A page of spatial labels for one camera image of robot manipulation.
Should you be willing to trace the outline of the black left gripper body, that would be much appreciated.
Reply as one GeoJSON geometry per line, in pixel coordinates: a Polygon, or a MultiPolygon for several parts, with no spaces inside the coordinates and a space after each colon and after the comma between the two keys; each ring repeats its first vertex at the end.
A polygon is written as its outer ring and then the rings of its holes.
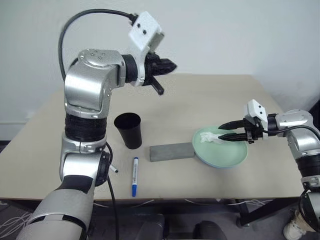
{"type": "Polygon", "coordinates": [[[160,69],[160,57],[155,53],[148,53],[145,57],[144,70],[145,70],[145,80],[144,85],[159,86],[159,82],[155,76],[161,75],[160,69]]]}

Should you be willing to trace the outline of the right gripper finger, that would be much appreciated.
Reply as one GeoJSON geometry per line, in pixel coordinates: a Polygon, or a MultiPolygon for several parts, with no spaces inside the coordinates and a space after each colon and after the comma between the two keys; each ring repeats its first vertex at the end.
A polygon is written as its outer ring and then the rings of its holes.
{"type": "Polygon", "coordinates": [[[226,122],[222,125],[220,125],[218,128],[222,130],[235,130],[239,128],[244,128],[245,127],[245,121],[242,120],[234,120],[230,122],[226,122]]]}
{"type": "Polygon", "coordinates": [[[247,135],[245,133],[226,133],[218,136],[220,140],[228,142],[242,142],[247,141],[247,135]]]}

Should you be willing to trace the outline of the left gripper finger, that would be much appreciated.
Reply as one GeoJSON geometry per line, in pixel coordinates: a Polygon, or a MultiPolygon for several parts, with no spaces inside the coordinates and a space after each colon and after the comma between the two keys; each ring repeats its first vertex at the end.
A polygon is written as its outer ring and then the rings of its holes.
{"type": "Polygon", "coordinates": [[[164,88],[161,86],[161,84],[157,81],[157,79],[154,76],[151,77],[151,85],[158,95],[164,94],[164,88]]]}
{"type": "Polygon", "coordinates": [[[167,75],[173,72],[177,65],[168,58],[161,58],[159,60],[159,75],[167,75]]]}

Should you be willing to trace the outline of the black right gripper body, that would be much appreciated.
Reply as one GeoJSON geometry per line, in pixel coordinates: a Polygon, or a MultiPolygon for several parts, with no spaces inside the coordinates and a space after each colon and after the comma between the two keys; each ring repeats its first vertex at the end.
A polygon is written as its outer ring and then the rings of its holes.
{"type": "Polygon", "coordinates": [[[259,138],[263,137],[262,122],[258,117],[253,118],[253,123],[247,118],[243,118],[243,128],[245,133],[242,136],[242,141],[246,141],[249,144],[253,144],[259,138]]]}

